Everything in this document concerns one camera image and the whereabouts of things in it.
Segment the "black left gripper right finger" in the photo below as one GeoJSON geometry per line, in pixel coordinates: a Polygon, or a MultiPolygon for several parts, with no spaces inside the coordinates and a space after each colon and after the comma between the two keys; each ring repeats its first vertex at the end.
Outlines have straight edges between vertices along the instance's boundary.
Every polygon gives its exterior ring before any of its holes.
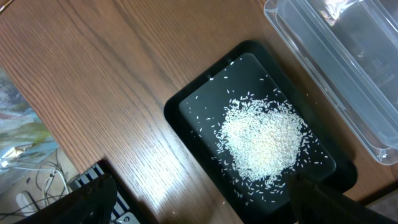
{"type": "Polygon", "coordinates": [[[299,224],[397,223],[303,174],[293,175],[288,189],[290,204],[299,224]]]}

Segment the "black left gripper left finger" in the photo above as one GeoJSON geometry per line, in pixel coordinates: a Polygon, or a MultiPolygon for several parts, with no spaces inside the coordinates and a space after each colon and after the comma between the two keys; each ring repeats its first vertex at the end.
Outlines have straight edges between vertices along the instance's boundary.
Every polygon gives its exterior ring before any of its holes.
{"type": "Polygon", "coordinates": [[[20,220],[17,224],[109,224],[93,215],[92,193],[85,189],[73,191],[44,209],[20,220]]]}

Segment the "white rice pile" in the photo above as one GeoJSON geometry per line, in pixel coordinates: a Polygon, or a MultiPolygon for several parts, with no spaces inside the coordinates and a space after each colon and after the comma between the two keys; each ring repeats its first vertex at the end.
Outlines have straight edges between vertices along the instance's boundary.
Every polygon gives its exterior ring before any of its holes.
{"type": "Polygon", "coordinates": [[[322,180],[335,169],[318,136],[253,54],[232,61],[178,108],[246,205],[282,205],[292,174],[322,180]]]}

